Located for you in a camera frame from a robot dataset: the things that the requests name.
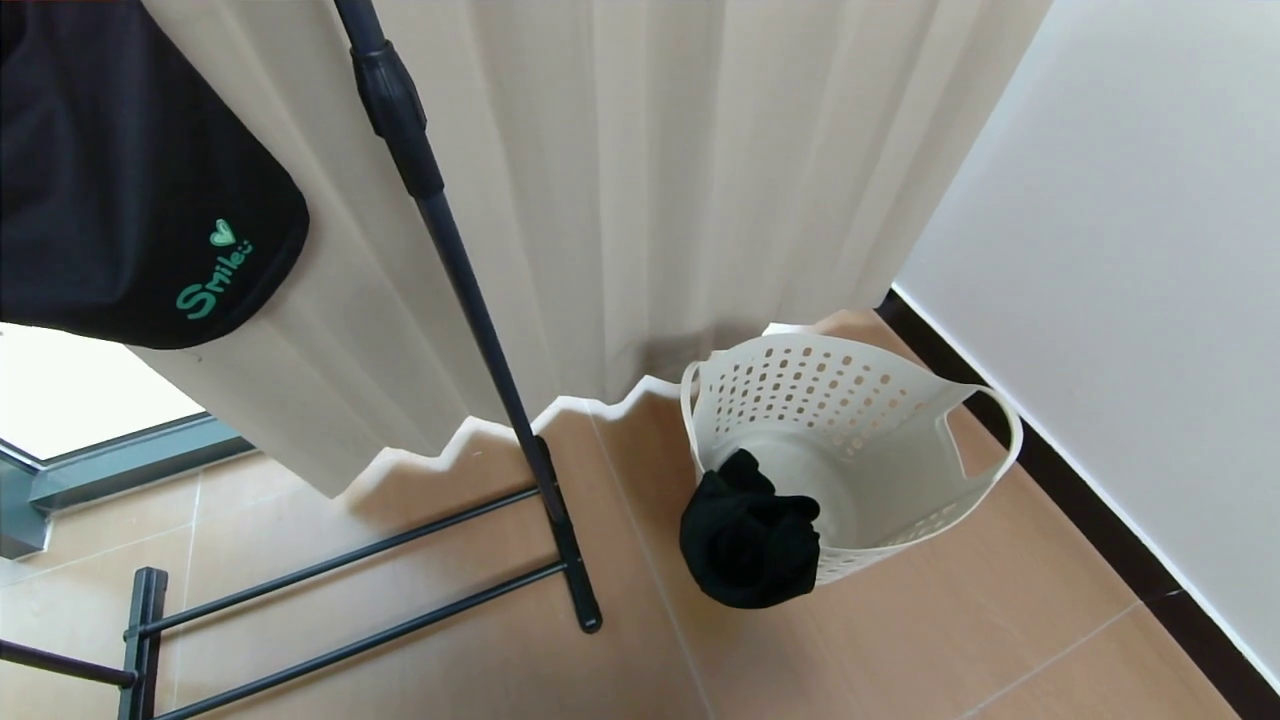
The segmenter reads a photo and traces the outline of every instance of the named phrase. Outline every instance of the baseboard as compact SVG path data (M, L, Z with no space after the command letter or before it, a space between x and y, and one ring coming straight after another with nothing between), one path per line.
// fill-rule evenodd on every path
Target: baseboard
M879 316L934 373L955 382L989 386L910 305L891 292ZM984 395L965 406L1001 442L1004 413ZM1023 423L1018 461L1133 589L1228 703L1245 720L1280 717L1280 694L1235 647L1196 598L1034 428Z

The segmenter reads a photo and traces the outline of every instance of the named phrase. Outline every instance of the curtain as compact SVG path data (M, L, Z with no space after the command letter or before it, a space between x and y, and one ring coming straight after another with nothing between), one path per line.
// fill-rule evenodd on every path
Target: curtain
M530 415L874 306L1048 0L378 4ZM289 169L310 246L230 336L136 352L321 492L503 420L321 1L151 0Z

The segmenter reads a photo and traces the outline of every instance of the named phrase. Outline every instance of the hanging black garment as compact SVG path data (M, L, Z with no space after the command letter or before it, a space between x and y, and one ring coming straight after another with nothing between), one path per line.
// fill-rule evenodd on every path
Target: hanging black garment
M289 273L306 201L137 0L0 3L0 319L172 350Z
M818 502L777 496L750 452L708 470L680 519L680 551L709 597L746 610L813 591Z

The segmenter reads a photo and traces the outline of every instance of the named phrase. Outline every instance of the black metal rack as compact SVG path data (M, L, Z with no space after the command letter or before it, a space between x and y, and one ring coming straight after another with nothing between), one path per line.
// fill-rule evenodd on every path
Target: black metal rack
M480 347L489 374L497 386L503 407L516 430L520 448L534 474L534 484L492 500L398 536L353 550L338 557L297 570L260 585L230 596L165 616L164 597L169 575L156 568L142 568L133 577L133 601L128 626L124 630L124 667L115 669L86 662L61 655L0 641L0 660L19 662L32 667L73 675L86 680L106 683L120 688L119 720L183 720L214 708L247 698L288 683L323 667L372 650L397 638L452 618L477 605L520 589L543 578L563 573L568 582L570 598L582 632L600 629L600 607L595 601L586 565L577 546L573 524L561 495L552 464L550 451L543 438L534 434L529 416L516 389L498 333L489 318L480 286L471 261L467 259L462 237L444 197L444 181L426 137L426 115L422 111L413 81L383 35L371 0L334 0L343 28L351 41L351 56L356 72L356 85L374 132L387 141L401 178L410 196L417 204L426 229L435 242L440 261L449 275L453 291L462 305L467 324ZM507 505L531 497L540 497L547 509L547 519L556 539L558 559L536 570L509 578L460 601L420 615L393 628L353 642L328 653L312 657L265 678L246 683L188 706L155 715L156 673L160 660L161 637L165 630L212 615L228 607L252 601L268 593L293 585L306 579L342 568L351 562L398 547L407 542L479 518Z

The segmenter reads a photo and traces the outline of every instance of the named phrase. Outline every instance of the tile floor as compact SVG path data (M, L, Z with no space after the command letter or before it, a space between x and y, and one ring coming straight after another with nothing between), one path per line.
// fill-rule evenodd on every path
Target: tile floor
M869 314L832 334L909 351ZM1015 469L960 527L778 607L700 594L676 544L692 491L678 407L563 411L557 460L605 614L577 632L549 578L207 717L1235 717L1039 488ZM1000 452L968 414L966 465ZM250 456L60 516L49 551L0 564L0 635L116 665L132 571L188 607L527 483L472 436L448 471L399 466L335 501ZM159 710L230 688L530 569L553 552L536 502L165 635ZM0 664L6 720L114 717L115 692Z

